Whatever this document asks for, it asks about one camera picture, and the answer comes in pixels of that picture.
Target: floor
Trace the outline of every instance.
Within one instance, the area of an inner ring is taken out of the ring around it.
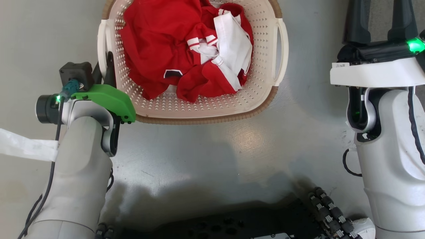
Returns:
[[[391,2],[372,0],[374,40],[385,39],[391,27]],[[23,85],[28,93],[18,108],[1,106],[8,115],[0,119],[2,128],[30,138],[53,138],[54,127],[40,125],[33,116],[34,102],[59,88],[57,70],[67,61],[95,63],[103,3],[8,3],[15,5],[0,14],[0,22],[10,23],[0,30],[11,37],[0,44],[13,47],[5,50],[8,59],[0,59],[0,69],[18,79],[0,95],[6,102]],[[149,230],[194,216],[305,198],[316,185],[346,215],[370,216],[362,179],[346,173],[342,165],[343,152],[354,147],[354,133],[344,116],[347,90],[329,84],[331,63],[342,46],[348,1],[279,3],[289,35],[289,64],[269,108],[254,118],[213,125],[123,125],[119,151],[112,158],[115,183],[106,195],[101,221]],[[418,27],[423,29],[425,4],[414,3]],[[25,32],[15,30],[22,27],[27,27]],[[61,37],[54,40],[57,32]],[[43,191],[49,165],[0,159],[0,229],[5,238],[14,238]],[[347,161],[353,171],[360,171],[355,153]]]

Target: white basket handle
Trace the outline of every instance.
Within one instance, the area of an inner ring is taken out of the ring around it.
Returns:
[[[273,45],[273,62],[274,65],[272,67],[272,75],[275,76],[276,73],[276,58],[277,58],[277,47],[278,47],[278,29],[281,36],[282,41],[282,51],[281,51],[281,61],[280,61],[280,67],[279,72],[276,77],[274,77],[275,80],[275,86],[279,86],[279,84],[282,82],[283,77],[285,76],[286,67],[288,65],[288,57],[289,57],[289,43],[288,43],[288,32],[286,31],[285,23],[283,22],[282,18],[276,18],[276,27],[275,27],[275,40]]]
[[[105,79],[106,69],[108,68],[106,65],[106,54],[112,51],[112,27],[114,27],[113,20],[102,20],[97,33],[97,59],[103,79]]]

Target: red clothing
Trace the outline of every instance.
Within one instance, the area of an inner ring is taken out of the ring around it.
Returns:
[[[221,8],[234,16],[241,14],[241,26],[253,43],[243,8],[233,3]],[[217,65],[210,61],[201,65],[201,56],[194,50],[201,39],[206,39],[209,46],[217,42],[216,16],[218,9],[208,0],[134,0],[128,7],[124,13],[126,25],[119,33],[129,77],[143,88],[145,99],[158,97],[169,85],[177,85],[177,96],[190,102],[195,102],[198,95],[235,93],[226,85]],[[239,75],[244,84],[246,75]]]

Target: laundry basket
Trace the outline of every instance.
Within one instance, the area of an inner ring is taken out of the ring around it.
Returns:
[[[133,0],[107,0],[98,33],[98,57],[102,75],[106,73],[105,52],[111,51],[115,64],[116,85],[127,93],[137,113],[137,120],[154,124],[207,124],[252,117],[266,109],[275,97],[288,63],[288,34],[277,0],[212,0],[218,7],[232,2],[242,5],[254,35],[253,55],[248,80],[236,94],[215,98],[199,97],[185,102],[167,90],[153,100],[142,97],[142,88],[129,77],[119,30],[125,25],[124,11]],[[281,58],[278,57],[280,32]]]

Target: green indicator light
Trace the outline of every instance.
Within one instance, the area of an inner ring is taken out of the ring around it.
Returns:
[[[413,38],[406,42],[409,45],[409,50],[413,53],[420,53],[425,50],[425,43],[419,38]]]

